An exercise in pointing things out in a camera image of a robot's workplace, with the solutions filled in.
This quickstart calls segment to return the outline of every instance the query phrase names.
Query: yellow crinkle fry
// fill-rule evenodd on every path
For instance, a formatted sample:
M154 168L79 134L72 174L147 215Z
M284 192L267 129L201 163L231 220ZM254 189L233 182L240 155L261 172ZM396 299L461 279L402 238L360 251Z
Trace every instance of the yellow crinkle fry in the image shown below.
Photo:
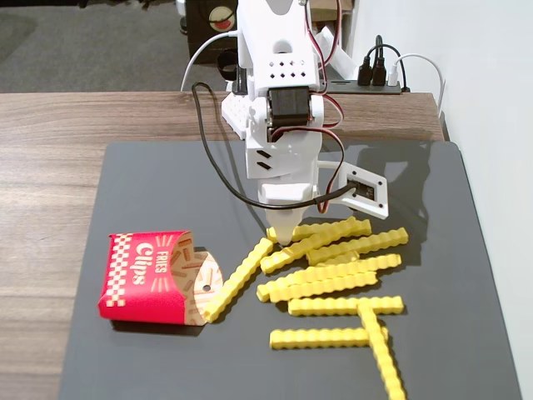
M359 254L365 254L383 248L391 248L400 244L406 244L408 240L409 235L407 235L407 231L401 227L400 229L393 229L389 232L382 232L369 237L353 239L350 242L333 244L331 246L311 250L307 252L306 256L309 265L317 265L328 258L333 258L343 253L356 251Z
M300 242L302 239L310 237L314 233L320 232L322 229L328 229L333 222L313 223L312 225L299 225L292 231L292 241ZM266 230L266 237L273 243L277 243L276 230L269 227Z
M353 263L354 261L357 261L358 259L359 259L358 252L345 252L334 258L328 258L324 262L319 262L315 267L324 267L326 265L332 265L332 264Z
M348 262L346 264L333 264L325 267L308 267L301 271L293 272L286 277L280 277L274 283L278 288L287 288L292 285L325 281L326 279L355 275L377 271L378 269L394 268L401 264L399 254L387 254L385 256L370 257L365 260Z
M398 372L392 361L386 339L381 332L381 327L377 322L376 314L372 310L371 304L367 300L359 302L357 307L363 327L368 332L368 342L374 352L377 367L381 373L381 379L385 383L385 390L390 400L406 400L406 394L401 387Z
M389 332L381 329L384 337ZM353 348L368 346L368 333L362 327L345 329L279 329L270 333L270 348Z
M246 281L250 279L252 274L259 267L259 262L269 252L272 251L274 243L270 240L262 238L259 243L248 254L241 265L237 267L235 272L224 282L220 292L206 305L202 314L203 318L212 323L217 320L218 316L230 301L237 295L239 290L244 286Z
M331 293L335 291L360 288L377 283L375 272L357 273L347 277L334 277L325 281L303 283L289 287L277 287L275 281L257 287L257 297L262 302L270 299L273 303L291 300L293 298L308 298L316 294Z
M261 260L261 269L264 273L273 273L294 260L302 258L315 248L321 248L345 236L361 236L369 234L370 231L369 220L357 221L354 217L349 217L346 221L334 222L328 229L314 233L300 242L285 247L280 252L274 252L269 257L263 258Z
M399 314L404 305L400 296L395 297L341 297L294 298L289 301L289 314L301 315L357 315L360 301L368 301L376 314Z

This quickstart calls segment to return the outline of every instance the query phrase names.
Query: black mat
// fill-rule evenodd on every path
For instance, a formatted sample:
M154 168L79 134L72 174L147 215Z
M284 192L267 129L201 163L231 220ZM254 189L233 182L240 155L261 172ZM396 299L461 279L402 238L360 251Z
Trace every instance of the black mat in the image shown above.
M243 143L212 143L212 148L232 181L238 171L237 186L253 197L257 187L246 180ZM343 293L404 298L404 314L380 320L389 328L408 398L520 399L491 265L456 146L367 142L352 144L347 160L389 180L391 216L371 218L374 232L403 226L411 235L409 244L397 249L404 267L382 273L376 287ZM333 206L328 217L350 214ZM306 215L307 221L317 216L315 210ZM260 303L256 287L267 281L262 274L253 277L222 322L203 329L148 326L133 332L140 327L113 329L99 318L109 233L191 229L195 245L212 252L227 278L264 235L264 222L264 212L252 212L222 186L199 142L111 145L59 398L385 400L368 347L268 347L276 328L359 327L361 322L358 317L291 317L285 303Z

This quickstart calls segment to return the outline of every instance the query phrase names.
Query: red fries box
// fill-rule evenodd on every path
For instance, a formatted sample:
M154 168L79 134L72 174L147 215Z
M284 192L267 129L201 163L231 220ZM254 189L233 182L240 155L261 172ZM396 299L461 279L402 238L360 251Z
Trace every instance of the red fries box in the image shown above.
M110 236L100 316L118 321L204 325L203 308L222 288L209 252L189 231Z

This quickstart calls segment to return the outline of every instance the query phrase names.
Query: white wall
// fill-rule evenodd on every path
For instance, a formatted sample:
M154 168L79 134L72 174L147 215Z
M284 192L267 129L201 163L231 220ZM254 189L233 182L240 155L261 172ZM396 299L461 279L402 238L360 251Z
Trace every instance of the white wall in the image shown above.
M434 59L445 75L446 124L465 159L522 395L532 399L533 2L356 2L358 65L379 33L401 53ZM390 69L387 50L386 60ZM432 66L405 64L411 90L436 96Z

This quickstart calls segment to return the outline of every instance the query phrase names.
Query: checkered pattern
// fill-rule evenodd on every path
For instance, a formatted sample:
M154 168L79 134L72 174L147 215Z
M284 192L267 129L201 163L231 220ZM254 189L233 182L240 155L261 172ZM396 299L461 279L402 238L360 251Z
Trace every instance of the checkered pattern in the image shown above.
M111 255L112 262L109 266L109 280L107 281L106 291L106 295L110 297L106 301L108 307L123 307L126 305L126 300L122 296L126 292L123 286L126 284L127 258L129 256L132 236L132 233L124 233L114 238L113 253Z

